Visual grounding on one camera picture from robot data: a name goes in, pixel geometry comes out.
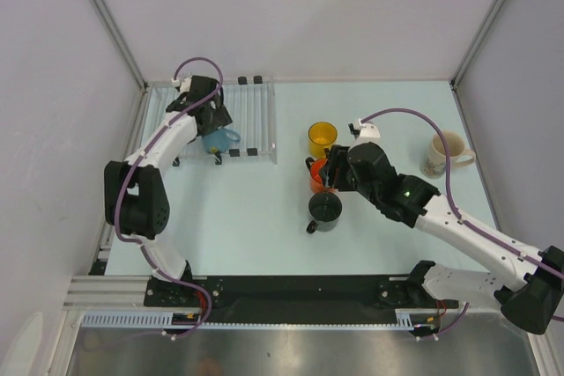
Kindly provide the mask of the orange cup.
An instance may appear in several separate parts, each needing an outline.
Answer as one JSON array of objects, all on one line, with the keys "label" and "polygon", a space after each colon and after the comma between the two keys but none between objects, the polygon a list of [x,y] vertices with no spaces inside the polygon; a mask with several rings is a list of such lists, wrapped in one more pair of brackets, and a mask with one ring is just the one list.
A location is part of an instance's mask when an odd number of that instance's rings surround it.
[{"label": "orange cup", "polygon": [[314,159],[311,157],[305,159],[305,164],[309,172],[309,187],[314,194],[322,192],[335,192],[334,188],[326,188],[323,185],[323,180],[319,174],[326,163],[327,159]]}]

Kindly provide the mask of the light blue mug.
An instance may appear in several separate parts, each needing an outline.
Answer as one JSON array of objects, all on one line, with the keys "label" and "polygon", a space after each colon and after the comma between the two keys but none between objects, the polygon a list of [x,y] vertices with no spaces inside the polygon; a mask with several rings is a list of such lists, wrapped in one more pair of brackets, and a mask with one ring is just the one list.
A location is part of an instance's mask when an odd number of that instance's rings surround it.
[{"label": "light blue mug", "polygon": [[236,131],[222,128],[204,136],[202,140],[207,153],[226,153],[233,145],[241,141],[241,136]]}]

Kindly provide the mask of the grey mug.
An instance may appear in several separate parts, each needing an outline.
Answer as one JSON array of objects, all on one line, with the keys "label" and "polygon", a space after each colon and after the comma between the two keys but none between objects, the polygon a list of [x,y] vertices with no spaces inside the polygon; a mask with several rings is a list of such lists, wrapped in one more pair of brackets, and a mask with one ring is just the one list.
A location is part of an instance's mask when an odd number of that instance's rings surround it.
[{"label": "grey mug", "polygon": [[328,191],[314,194],[308,202],[310,222],[306,227],[306,233],[333,230],[338,223],[342,209],[342,203],[336,194]]}]

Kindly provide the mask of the yellow mug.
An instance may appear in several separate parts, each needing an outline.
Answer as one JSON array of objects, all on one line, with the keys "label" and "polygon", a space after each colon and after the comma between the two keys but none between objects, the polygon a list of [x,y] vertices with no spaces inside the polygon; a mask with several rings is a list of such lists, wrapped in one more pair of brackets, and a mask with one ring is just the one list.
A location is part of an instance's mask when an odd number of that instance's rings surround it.
[{"label": "yellow mug", "polygon": [[316,159],[326,157],[326,149],[330,149],[338,139],[338,131],[329,122],[316,122],[308,130],[308,149]]}]

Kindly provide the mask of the beige patterned ceramic mug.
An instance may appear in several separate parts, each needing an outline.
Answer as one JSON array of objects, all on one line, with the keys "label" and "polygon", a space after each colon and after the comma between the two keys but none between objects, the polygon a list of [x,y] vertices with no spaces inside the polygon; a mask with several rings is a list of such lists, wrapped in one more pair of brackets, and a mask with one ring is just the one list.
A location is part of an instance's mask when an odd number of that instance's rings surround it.
[{"label": "beige patterned ceramic mug", "polygon": [[455,170],[475,163],[476,153],[466,146],[464,139],[455,132],[444,131],[434,135],[421,165],[421,172],[429,178],[439,178],[446,173],[447,159],[450,169]]}]

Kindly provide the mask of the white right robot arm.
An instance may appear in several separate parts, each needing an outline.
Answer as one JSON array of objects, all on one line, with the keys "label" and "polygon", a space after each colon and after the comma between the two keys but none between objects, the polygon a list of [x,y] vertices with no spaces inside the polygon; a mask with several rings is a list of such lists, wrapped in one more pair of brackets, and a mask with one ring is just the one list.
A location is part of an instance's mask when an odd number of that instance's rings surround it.
[{"label": "white right robot arm", "polygon": [[447,269],[421,261],[406,285],[415,306],[456,299],[496,307],[518,328],[543,335],[563,298],[563,252],[541,250],[484,225],[452,206],[432,184],[397,173],[383,149],[372,142],[327,151],[323,184],[356,192],[387,219],[443,240],[471,257],[485,272]]}]

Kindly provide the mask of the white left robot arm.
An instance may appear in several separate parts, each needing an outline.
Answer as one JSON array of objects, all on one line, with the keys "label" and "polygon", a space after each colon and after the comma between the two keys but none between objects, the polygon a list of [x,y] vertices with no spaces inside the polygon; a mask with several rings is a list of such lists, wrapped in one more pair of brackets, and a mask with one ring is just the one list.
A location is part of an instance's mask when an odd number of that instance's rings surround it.
[{"label": "white left robot arm", "polygon": [[125,160],[106,164],[104,207],[117,238],[140,249],[152,275],[166,282],[165,296],[182,306],[193,299],[196,286],[188,261],[159,238],[170,218],[163,177],[184,146],[224,128],[232,118],[220,80],[193,76],[175,85],[178,96],[149,140]]}]

